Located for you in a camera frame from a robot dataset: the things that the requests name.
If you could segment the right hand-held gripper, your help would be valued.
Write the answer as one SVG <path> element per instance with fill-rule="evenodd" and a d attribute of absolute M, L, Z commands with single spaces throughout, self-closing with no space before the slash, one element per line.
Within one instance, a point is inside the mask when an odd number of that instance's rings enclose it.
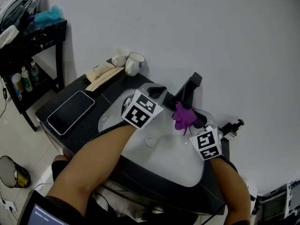
<path fill-rule="evenodd" d="M 200 158 L 205 161 L 222 155 L 223 133 L 209 112 L 193 109 L 197 120 L 189 126 L 190 141 Z"/>

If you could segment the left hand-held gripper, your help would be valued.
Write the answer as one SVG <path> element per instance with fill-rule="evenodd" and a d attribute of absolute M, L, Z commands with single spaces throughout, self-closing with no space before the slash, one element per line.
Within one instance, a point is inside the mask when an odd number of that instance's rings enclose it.
<path fill-rule="evenodd" d="M 167 88 L 163 85 L 143 84 L 124 100 L 122 119 L 139 130 L 144 129 L 164 110 L 162 103 L 167 93 Z"/>

